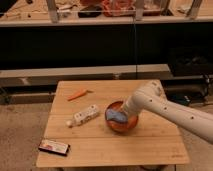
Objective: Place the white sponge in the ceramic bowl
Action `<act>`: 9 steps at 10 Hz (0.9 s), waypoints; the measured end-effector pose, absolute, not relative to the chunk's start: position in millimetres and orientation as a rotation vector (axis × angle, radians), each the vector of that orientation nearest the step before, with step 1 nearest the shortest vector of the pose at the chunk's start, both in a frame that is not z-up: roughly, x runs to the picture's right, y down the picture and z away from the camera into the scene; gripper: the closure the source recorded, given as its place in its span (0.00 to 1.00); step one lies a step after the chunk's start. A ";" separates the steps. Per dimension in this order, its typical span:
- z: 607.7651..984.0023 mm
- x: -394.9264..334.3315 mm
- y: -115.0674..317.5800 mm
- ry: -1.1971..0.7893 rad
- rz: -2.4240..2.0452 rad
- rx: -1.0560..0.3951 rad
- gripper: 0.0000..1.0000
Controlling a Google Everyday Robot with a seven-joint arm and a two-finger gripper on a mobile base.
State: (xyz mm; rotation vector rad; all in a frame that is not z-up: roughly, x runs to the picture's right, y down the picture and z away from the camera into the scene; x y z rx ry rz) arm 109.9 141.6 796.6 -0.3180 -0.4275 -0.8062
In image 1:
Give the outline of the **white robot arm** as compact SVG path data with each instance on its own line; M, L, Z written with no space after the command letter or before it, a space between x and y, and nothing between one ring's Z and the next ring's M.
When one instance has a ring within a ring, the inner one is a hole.
M213 144L213 115L164 99L162 92L157 81L141 85L123 103L122 111L130 117L145 109Z

